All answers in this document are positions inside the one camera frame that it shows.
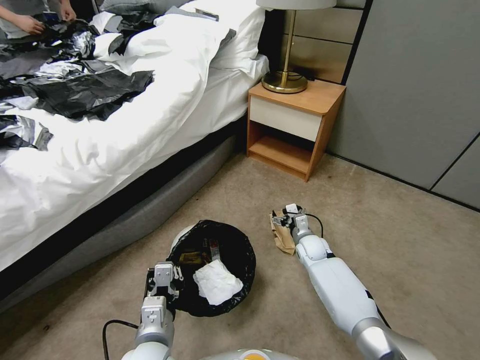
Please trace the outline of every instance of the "gray bed base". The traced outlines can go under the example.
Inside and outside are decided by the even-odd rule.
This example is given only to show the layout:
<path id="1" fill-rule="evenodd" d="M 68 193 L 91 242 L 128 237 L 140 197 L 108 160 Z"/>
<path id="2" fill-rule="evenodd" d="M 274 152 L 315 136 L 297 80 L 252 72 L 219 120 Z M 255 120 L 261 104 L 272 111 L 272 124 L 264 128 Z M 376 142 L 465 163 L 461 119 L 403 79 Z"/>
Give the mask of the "gray bed base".
<path id="1" fill-rule="evenodd" d="M 95 235 L 0 301 L 0 312 L 162 225 L 222 167 L 235 148 L 232 135 Z"/>

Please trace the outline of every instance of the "white duvet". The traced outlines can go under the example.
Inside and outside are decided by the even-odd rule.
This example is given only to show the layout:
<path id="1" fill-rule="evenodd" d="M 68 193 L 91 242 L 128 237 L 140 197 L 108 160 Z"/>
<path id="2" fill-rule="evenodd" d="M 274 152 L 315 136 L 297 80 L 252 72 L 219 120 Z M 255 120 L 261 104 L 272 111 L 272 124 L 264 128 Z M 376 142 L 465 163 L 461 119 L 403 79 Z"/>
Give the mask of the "white duvet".
<path id="1" fill-rule="evenodd" d="M 53 219 L 78 217 L 133 174 L 199 103 L 229 28 L 176 14 L 156 25 L 132 38 L 121 58 L 106 54 L 113 35 L 98 38 L 95 55 L 116 60 L 125 73 L 154 70 L 145 92 L 106 121 L 74 122 L 39 109 L 7 112 L 41 122 L 54 137 L 48 151 L 10 150 L 0 164 L 0 271 L 43 241 L 39 233 L 57 232 Z"/>

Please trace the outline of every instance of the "brown paper bag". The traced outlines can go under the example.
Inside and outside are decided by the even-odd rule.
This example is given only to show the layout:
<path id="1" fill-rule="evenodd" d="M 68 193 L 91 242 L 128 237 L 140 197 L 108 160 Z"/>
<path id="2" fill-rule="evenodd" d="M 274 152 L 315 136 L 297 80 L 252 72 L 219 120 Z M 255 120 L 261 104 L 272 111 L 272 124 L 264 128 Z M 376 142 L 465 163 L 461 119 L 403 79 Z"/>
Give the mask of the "brown paper bag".
<path id="1" fill-rule="evenodd" d="M 275 245 L 277 248 L 282 250 L 284 253 L 293 255 L 295 254 L 295 243 L 290 235 L 290 229 L 288 227 L 283 227 L 277 225 L 272 220 L 272 214 L 270 214 L 270 225 L 275 239 Z"/>

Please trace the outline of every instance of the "human hand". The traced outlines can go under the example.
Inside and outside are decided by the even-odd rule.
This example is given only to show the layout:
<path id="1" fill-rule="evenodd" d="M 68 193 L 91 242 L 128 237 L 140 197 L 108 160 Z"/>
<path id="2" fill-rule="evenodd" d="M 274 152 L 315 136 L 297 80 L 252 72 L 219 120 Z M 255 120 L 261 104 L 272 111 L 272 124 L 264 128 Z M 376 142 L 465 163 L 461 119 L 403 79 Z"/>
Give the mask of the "human hand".
<path id="1" fill-rule="evenodd" d="M 62 1 L 61 2 L 60 14 L 61 14 L 61 18 L 64 21 L 72 21 L 72 20 L 75 20 L 77 18 L 77 14 L 72 9 L 72 6 L 70 5 L 69 1 Z"/>
<path id="2" fill-rule="evenodd" d="M 45 30 L 45 25 L 28 15 L 16 15 L 12 23 L 31 35 L 40 35 Z"/>

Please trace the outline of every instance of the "white drawer front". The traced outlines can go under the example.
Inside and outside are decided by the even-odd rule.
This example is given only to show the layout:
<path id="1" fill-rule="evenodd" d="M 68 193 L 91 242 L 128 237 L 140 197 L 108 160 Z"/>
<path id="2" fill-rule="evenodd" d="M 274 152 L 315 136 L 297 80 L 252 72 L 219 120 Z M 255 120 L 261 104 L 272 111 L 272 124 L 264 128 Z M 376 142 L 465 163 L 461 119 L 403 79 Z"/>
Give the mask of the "white drawer front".
<path id="1" fill-rule="evenodd" d="M 250 120 L 314 142 L 317 139 L 322 116 L 252 96 Z"/>

